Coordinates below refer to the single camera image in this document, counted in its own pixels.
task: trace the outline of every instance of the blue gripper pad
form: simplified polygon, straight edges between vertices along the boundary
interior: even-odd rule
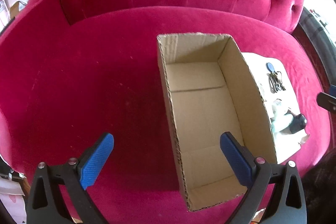
[[[247,188],[253,185],[252,168],[246,162],[236,145],[223,133],[220,137],[220,148],[235,173],[239,183]]]
[[[113,136],[108,133],[81,168],[80,183],[84,190],[95,183],[101,169],[113,150],[113,146]]]

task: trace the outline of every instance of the blue key fob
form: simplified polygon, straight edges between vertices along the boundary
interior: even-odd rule
[[[275,72],[275,69],[272,65],[272,63],[266,63],[266,68],[270,71],[270,72]]]

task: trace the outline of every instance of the pink velvet sofa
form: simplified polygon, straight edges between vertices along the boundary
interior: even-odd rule
[[[110,223],[223,223],[240,198],[190,213],[179,194],[156,36],[228,33],[242,52],[281,60],[308,119],[311,136],[291,157],[303,175],[327,150],[330,121],[315,101],[315,70],[290,35],[302,4],[29,0],[0,37],[0,154],[31,181],[40,161],[61,164],[111,132],[114,151],[88,188]]]

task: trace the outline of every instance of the corrugated cardboard edge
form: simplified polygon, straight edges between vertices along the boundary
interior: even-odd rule
[[[158,45],[158,48],[157,48],[158,54],[157,54],[157,56],[158,57],[160,56],[160,60],[158,59],[158,66],[159,66],[160,72],[163,72],[163,74],[164,74],[164,82],[163,82],[163,79],[161,78],[161,80],[162,80],[162,89],[164,91],[164,98],[165,98],[166,108],[169,111],[169,117],[168,117],[168,119],[169,119],[169,123],[168,123],[169,124],[169,131],[171,133],[170,135],[171,135],[171,138],[172,138],[172,143],[174,143],[174,145],[175,145],[175,147],[172,147],[172,149],[173,149],[173,153],[174,153],[175,165],[176,165],[176,167],[179,167],[179,170],[177,170],[177,172],[178,171],[180,172],[180,174],[177,174],[177,176],[178,176],[178,179],[179,179],[180,188],[181,187],[183,188],[183,192],[184,192],[183,198],[184,198],[184,200],[185,200],[185,202],[187,204],[188,210],[191,211],[191,212],[196,212],[196,211],[200,211],[202,209],[211,208],[213,206],[216,206],[216,205],[228,202],[228,201],[230,201],[230,200],[232,200],[234,198],[237,198],[237,197],[243,195],[244,193],[238,194],[238,195],[236,195],[234,198],[232,198],[230,200],[224,200],[224,201],[216,203],[216,204],[214,204],[212,206],[202,207],[202,208],[197,209],[197,210],[193,210],[192,209],[192,203],[191,203],[190,198],[189,198],[188,189],[187,189],[186,181],[185,181],[185,175],[184,175],[184,171],[183,171],[183,164],[182,164],[182,158],[181,158],[179,138],[178,138],[177,132],[176,132],[176,125],[175,125],[174,112],[173,112],[173,107],[172,107],[171,93],[170,93],[169,83],[168,83],[168,79],[167,79],[166,62],[165,62],[165,59],[164,59],[164,56],[163,56],[163,47],[162,47],[162,43],[161,43],[161,37],[167,37],[167,36],[172,36],[172,35],[176,35],[176,36],[178,36],[178,35],[211,35],[211,36],[216,36],[216,37],[219,37],[219,36],[228,36],[228,39],[231,39],[238,49],[239,49],[239,46],[237,45],[237,43],[234,40],[234,38],[231,35],[227,34],[227,33],[219,33],[219,34],[201,33],[201,32],[197,32],[197,33],[172,33],[172,34],[159,34],[157,36],[157,42],[158,42],[157,43],[157,45]],[[256,87],[256,89],[257,89],[257,91],[259,93],[261,101],[263,102],[263,97],[262,97],[261,92],[260,92],[260,90],[258,88],[258,85],[257,85],[257,83],[255,81],[255,78],[253,77],[253,75],[251,73],[251,70],[250,70],[249,66],[247,65],[246,60],[244,59],[244,56],[242,55],[241,52],[240,52],[240,55],[241,55],[242,59],[244,60],[244,62],[246,64],[246,66],[247,66],[247,68],[248,68],[248,70],[249,70],[252,78],[254,79],[255,87]],[[268,119],[267,109],[266,109],[266,107],[265,107],[264,104],[263,104],[263,108],[265,110],[264,113],[266,114],[267,119]],[[272,136],[274,154],[276,155],[274,136],[273,136],[272,131],[271,131],[271,124],[270,123],[269,123],[269,132],[270,132],[270,134]]]
[[[164,56],[163,56],[163,47],[162,47],[162,43],[161,43],[161,37],[167,37],[169,35],[175,35],[175,34],[160,34],[160,35],[157,36],[158,56],[160,56],[160,60],[158,60],[158,66],[159,66],[160,72],[163,72],[164,77],[165,77],[164,82],[163,82],[163,79],[161,77],[162,90],[164,92],[164,99],[165,99],[167,115],[168,115],[168,112],[169,112],[169,116],[167,116],[167,118],[169,119],[168,124],[169,124],[170,137],[171,137],[172,143],[174,143],[174,145],[175,145],[174,147],[172,147],[173,154],[174,154],[174,160],[175,160],[175,166],[176,166],[176,169],[177,169],[177,167],[179,167],[179,170],[177,170],[177,172],[180,172],[180,174],[177,174],[177,177],[178,177],[178,180],[179,180],[180,190],[181,190],[181,187],[184,190],[183,198],[184,198],[184,200],[187,204],[188,210],[191,210],[191,201],[190,201],[189,194],[188,194],[188,191],[187,191],[187,186],[186,186],[185,176],[184,176],[184,171],[183,171],[183,165],[182,165],[180,143],[179,143],[179,138],[177,137],[177,133],[176,133],[174,112],[173,112],[173,106],[172,106],[173,103],[172,103],[172,99],[171,99],[171,93],[170,93],[170,89],[169,89],[169,83],[168,83],[167,71],[166,71],[166,61],[165,61]]]
[[[252,74],[252,72],[251,72],[251,70],[250,70],[249,65],[246,63],[246,60],[245,60],[245,58],[244,58],[244,56],[243,56],[243,54],[242,54],[242,52],[241,52],[239,46],[237,45],[235,39],[234,39],[231,35],[229,35],[229,36],[231,37],[231,39],[232,39],[232,41],[234,42],[234,44],[236,44],[236,47],[237,47],[238,50],[239,50],[239,54],[240,54],[241,58],[244,60],[245,65],[246,65],[247,69],[249,70],[251,77],[252,77],[253,80],[254,80],[254,81],[253,81],[253,82],[254,82],[254,86],[255,86],[256,90],[258,91],[259,96],[260,96],[260,98],[261,98],[261,104],[262,104],[262,107],[263,107],[263,109],[264,109],[264,116],[265,116],[265,117],[263,117],[263,118],[264,118],[265,120],[268,120],[268,129],[269,129],[270,136],[272,137],[273,152],[274,152],[273,154],[275,155],[275,159],[273,159],[273,161],[272,161],[272,162],[269,162],[269,163],[277,164],[277,156],[276,156],[277,154],[276,154],[276,150],[275,150],[274,136],[273,136],[273,133],[272,133],[272,130],[271,130],[271,123],[270,123],[270,120],[269,120],[269,117],[268,117],[267,108],[266,108],[266,106],[265,106],[265,104],[264,104],[263,96],[262,96],[262,94],[261,94],[261,92],[260,92],[260,90],[259,90],[258,84],[257,84],[256,79],[254,78],[254,76],[253,76],[253,74]]]

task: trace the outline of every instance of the cardboard box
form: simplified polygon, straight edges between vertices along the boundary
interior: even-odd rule
[[[230,131],[254,156],[277,157],[268,115],[255,80],[228,34],[157,37],[180,191],[190,211],[246,191],[223,155],[219,138]]]

